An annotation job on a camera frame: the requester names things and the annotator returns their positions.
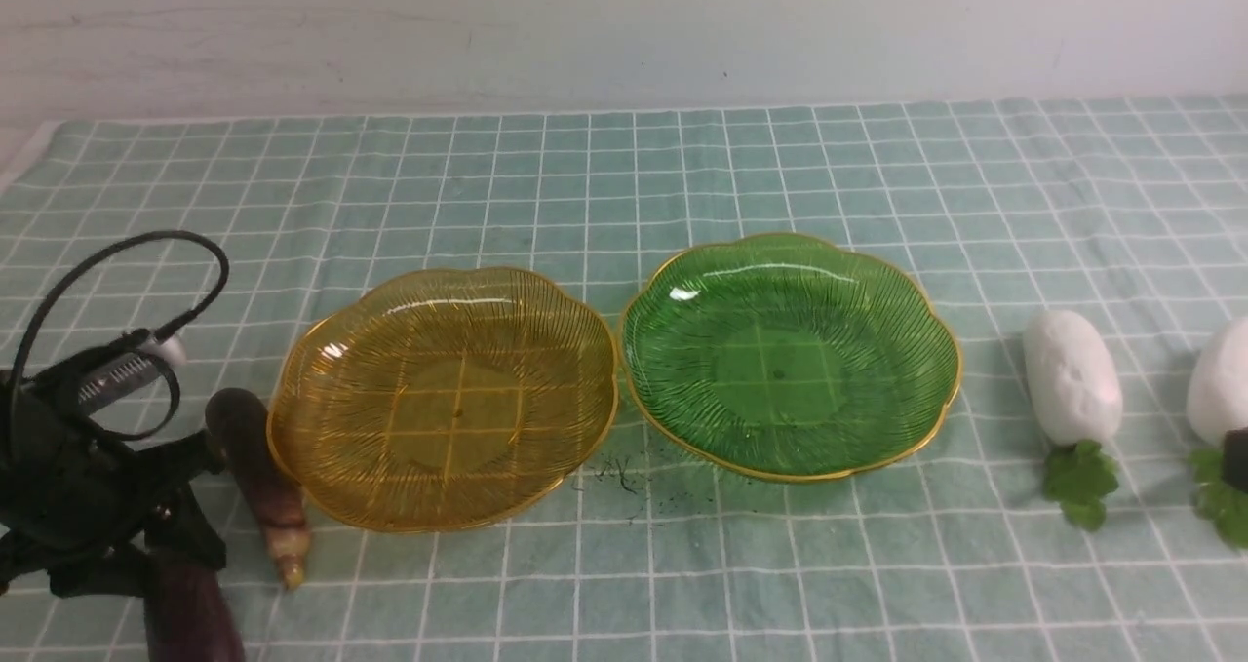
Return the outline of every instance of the purple eggplant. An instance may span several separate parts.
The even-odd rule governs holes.
[[[172,552],[154,551],[151,558],[144,592],[151,662],[245,662],[216,572]]]
[[[255,393],[223,388],[203,410],[208,433],[265,537],[287,590],[303,583],[303,565],[312,533],[303,511],[303,493],[277,470],[268,452],[268,410]]]

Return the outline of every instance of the grid pattern tablecloth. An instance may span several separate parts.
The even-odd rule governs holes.
[[[293,595],[232,485],[205,478],[255,658],[1248,657],[1248,563],[1192,512],[1183,415],[1194,352],[1248,314],[1248,97],[65,124],[0,195],[0,356],[70,265],[163,227],[236,261],[185,332],[190,397],[166,435],[220,386],[268,395],[310,321],[404,271],[532,267],[614,316],[679,250],[773,230],[914,272],[966,355],[945,430],[900,465],[753,482],[625,407],[588,466],[499,526],[399,537],[316,517]],[[182,310],[211,274],[200,255],[140,249],[87,277],[36,361]],[[1017,333],[1046,306],[1096,324],[1126,392],[1123,486],[1091,537],[1038,497]],[[0,597],[0,660],[146,657],[140,606],[45,587]]]

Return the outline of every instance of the glass plate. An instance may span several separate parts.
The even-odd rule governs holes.
[[[296,345],[270,448],[343,523],[480,526],[538,501],[602,443],[615,367],[602,316],[540,275],[412,272]]]
[[[905,272],[797,234],[675,256],[622,326],[646,418],[764,480],[901,460],[936,435],[961,382],[953,333]]]

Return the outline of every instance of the scalloped plate rim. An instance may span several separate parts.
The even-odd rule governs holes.
[[[659,277],[668,267],[673,266],[673,264],[676,262],[676,260],[690,256],[691,254],[705,252],[708,250],[714,250],[714,249],[749,247],[749,244],[758,242],[761,239],[796,239],[804,242],[816,244],[826,249],[829,252],[832,252],[834,255],[852,256],[869,260],[872,264],[887,267],[900,274],[901,277],[905,279],[906,282],[915,291],[919,292],[920,299],[924,300],[924,306],[926,309],[927,316],[935,320],[937,325],[940,325],[941,330],[945,332],[945,336],[952,343],[955,355],[957,356],[957,367],[953,373],[953,386],[950,387],[948,396],[946,396],[945,403],[941,405],[940,413],[936,416],[936,420],[932,421],[932,427],[927,431],[926,435],[924,435],[922,438],[916,441],[915,445],[885,460],[872,462],[869,465],[861,465],[857,467],[847,467],[845,470],[837,470],[835,472],[826,472],[820,475],[785,475],[779,472],[764,472],[761,470],[754,470],[753,467],[736,465],[734,462],[724,460],[723,457],[719,457],[716,455],[706,452],[705,450],[690,445],[688,441],[676,436],[675,432],[673,432],[669,427],[663,425],[661,421],[656,420],[654,415],[650,413],[650,410],[646,408],[645,403],[643,403],[641,396],[638,395],[636,386],[633,380],[633,368],[628,361],[629,352],[626,347],[628,342],[625,340],[625,327],[628,325],[628,319],[633,312],[633,307],[636,306],[638,301],[644,299],[654,290],[654,284],[659,280]],[[664,436],[668,436],[670,441],[679,445],[680,447],[683,447],[684,450],[689,451],[693,455],[696,455],[704,460],[708,460],[715,465],[719,465],[720,467],[724,467],[725,470],[736,472],[739,475],[770,482],[784,482],[784,483],[826,482],[834,480],[842,480],[854,475],[870,472],[872,470],[879,470],[881,467],[887,467],[889,465],[892,465],[895,462],[900,462],[906,457],[915,455],[916,452],[919,452],[919,450],[926,447],[927,443],[931,443],[931,441],[936,437],[936,435],[940,433],[941,427],[945,426],[945,422],[948,418],[948,411],[953,406],[953,402],[957,400],[957,395],[962,388],[962,371],[963,371],[962,343],[958,342],[957,335],[953,332],[953,329],[951,329],[950,325],[945,321],[945,319],[942,319],[940,314],[936,312],[936,306],[932,304],[931,297],[927,296],[927,291],[922,287],[922,285],[915,281],[909,274],[906,274],[905,270],[897,267],[896,265],[889,262],[887,260],[876,257],[875,255],[859,252],[856,250],[846,250],[821,237],[800,232],[774,231],[774,232],[754,234],[733,241],[704,242],[700,245],[686,247],[685,250],[681,250],[681,252],[674,254],[671,257],[669,257],[661,265],[659,265],[659,267],[646,279],[645,285],[643,285],[640,291],[638,291],[633,296],[633,299],[629,299],[629,302],[624,306],[624,311],[620,312],[619,320],[617,321],[617,333],[619,336],[619,343],[622,346],[622,353],[620,353],[623,358],[622,365],[624,370],[624,378],[628,382],[629,397],[633,400],[633,403],[636,405],[638,410],[641,412],[641,416],[645,418],[648,423],[658,428],[659,432],[661,432]]]
[[[298,373],[298,372],[296,372],[297,367],[295,366],[296,365],[295,363],[295,356],[297,356],[300,353],[300,351],[303,350],[305,346],[307,346],[307,342],[310,342],[310,340],[316,335],[316,332],[322,326],[324,326],[326,324],[329,324],[329,321],[333,321],[336,319],[343,317],[344,315],[347,315],[351,311],[356,311],[356,312],[361,311],[362,302],[366,299],[371,299],[377,292],[384,291],[387,287],[391,287],[391,286],[398,286],[403,281],[411,280],[413,277],[419,277],[419,276],[426,276],[426,275],[432,275],[432,274],[447,274],[447,272],[451,272],[452,276],[470,277],[470,276],[480,275],[482,272],[492,272],[492,271],[493,272],[498,272],[498,271],[519,272],[520,275],[534,277],[540,284],[543,284],[545,286],[549,286],[549,287],[553,287],[554,290],[557,290],[559,292],[559,295],[563,297],[564,301],[570,302],[574,307],[579,307],[579,309],[583,309],[583,310],[588,311],[589,315],[597,321],[597,326],[599,327],[599,330],[602,331],[602,333],[604,335],[604,337],[608,340],[607,346],[610,347],[610,353],[612,353],[612,365],[610,365],[612,366],[612,371],[610,371],[610,375],[609,375],[610,376],[610,385],[612,385],[612,408],[610,408],[610,412],[607,415],[605,420],[603,421],[603,428],[598,432],[598,437],[595,437],[594,442],[590,443],[588,446],[588,448],[584,450],[584,455],[575,463],[575,466],[573,466],[567,472],[564,472],[562,475],[558,475],[558,477],[553,478],[552,482],[547,487],[544,487],[543,490],[538,491],[537,493],[534,493],[529,498],[522,500],[522,501],[519,501],[519,502],[509,506],[505,510],[498,511],[498,512],[492,513],[489,516],[483,516],[483,517],[473,520],[473,521],[462,521],[462,522],[458,522],[458,523],[456,523],[453,526],[437,526],[437,527],[433,527],[433,526],[379,527],[377,523],[366,522],[366,521],[361,521],[358,518],[347,517],[347,516],[337,513],[333,510],[327,508],[323,505],[323,502],[321,500],[318,500],[316,497],[316,495],[312,493],[312,490],[308,490],[307,485],[303,485],[303,482],[300,481],[298,476],[296,476],[293,473],[293,471],[291,471],[291,468],[288,466],[286,466],[286,462],[281,458],[281,451],[278,451],[276,448],[276,445],[273,443],[275,442],[275,440],[273,440],[273,432],[275,432],[273,431],[273,423],[275,423],[273,416],[276,415],[276,412],[272,411],[272,408],[270,408],[268,410],[268,417],[265,421],[265,442],[268,446],[268,453],[272,457],[273,463],[277,466],[278,471],[281,471],[287,478],[290,478],[296,486],[300,487],[300,491],[303,493],[303,497],[307,498],[307,501],[310,503],[312,503],[313,506],[316,506],[317,508],[319,508],[321,512],[324,513],[326,516],[328,516],[331,520],[334,520],[334,521],[337,521],[339,523],[343,523],[343,525],[347,525],[347,526],[352,526],[352,527],[357,527],[357,528],[362,528],[362,530],[367,530],[367,531],[372,531],[372,532],[381,532],[381,533],[456,532],[456,531],[467,531],[467,530],[472,530],[472,528],[480,528],[480,527],[484,527],[484,526],[489,526],[492,523],[497,523],[497,522],[503,521],[505,518],[510,518],[512,516],[515,516],[515,515],[525,511],[530,506],[534,506],[538,501],[542,501],[543,498],[548,497],[549,493],[553,492],[553,490],[559,488],[559,486],[570,475],[574,475],[575,471],[579,470],[582,465],[584,465],[585,462],[588,462],[589,458],[593,457],[594,453],[598,452],[598,450],[602,447],[603,442],[607,441],[607,436],[610,435],[612,427],[615,426],[615,418],[619,417],[620,398],[622,398],[619,381],[617,380],[617,377],[619,377],[619,368],[620,368],[620,365],[622,365],[620,348],[619,348],[619,345],[615,342],[615,337],[613,335],[613,330],[612,330],[610,324],[607,324],[605,316],[603,316],[602,314],[599,314],[598,311],[595,311],[588,304],[585,304],[585,302],[580,301],[579,299],[577,299],[577,297],[572,296],[570,294],[568,294],[562,286],[559,286],[559,284],[557,284],[550,277],[548,277],[548,276],[545,276],[545,275],[543,275],[540,272],[533,271],[533,270],[525,270],[523,267],[515,267],[515,266],[510,266],[510,265],[492,265],[489,267],[473,267],[470,270],[462,270],[462,269],[457,269],[457,267],[427,267],[427,269],[422,269],[422,270],[412,270],[409,272],[403,272],[402,275],[398,275],[396,277],[391,277],[389,280],[383,281],[383,284],[379,284],[376,287],[373,287],[371,290],[367,290],[356,301],[348,304],[347,306],[343,306],[342,309],[338,309],[337,311],[333,311],[332,314],[329,314],[328,316],[321,319],[316,324],[312,324],[312,326],[310,326],[308,330],[305,331],[298,337],[298,340],[296,340],[291,345],[291,350],[287,351],[286,358],[282,361],[282,368],[278,372],[277,383],[276,383],[276,386],[273,388],[273,397],[270,401],[271,406],[276,405],[277,401],[285,393],[288,393],[288,392],[283,391],[283,387],[286,386],[287,380],[292,376],[292,372]]]

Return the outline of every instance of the radish leaf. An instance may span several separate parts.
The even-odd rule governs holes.
[[[1197,516],[1213,522],[1218,537],[1231,547],[1248,548],[1248,495],[1222,481],[1222,451],[1197,450],[1188,458],[1196,467]]]
[[[1222,481],[1222,451],[1206,447],[1203,450],[1196,450],[1187,458],[1191,466],[1196,470],[1196,483],[1208,485],[1213,482]]]
[[[1104,502],[1101,501],[1065,501],[1062,513],[1067,521],[1085,531],[1097,531],[1104,525]]]
[[[1096,531],[1104,525],[1104,497],[1118,488],[1116,472],[1094,440],[1055,448],[1045,460],[1045,498],[1056,501],[1071,525]]]

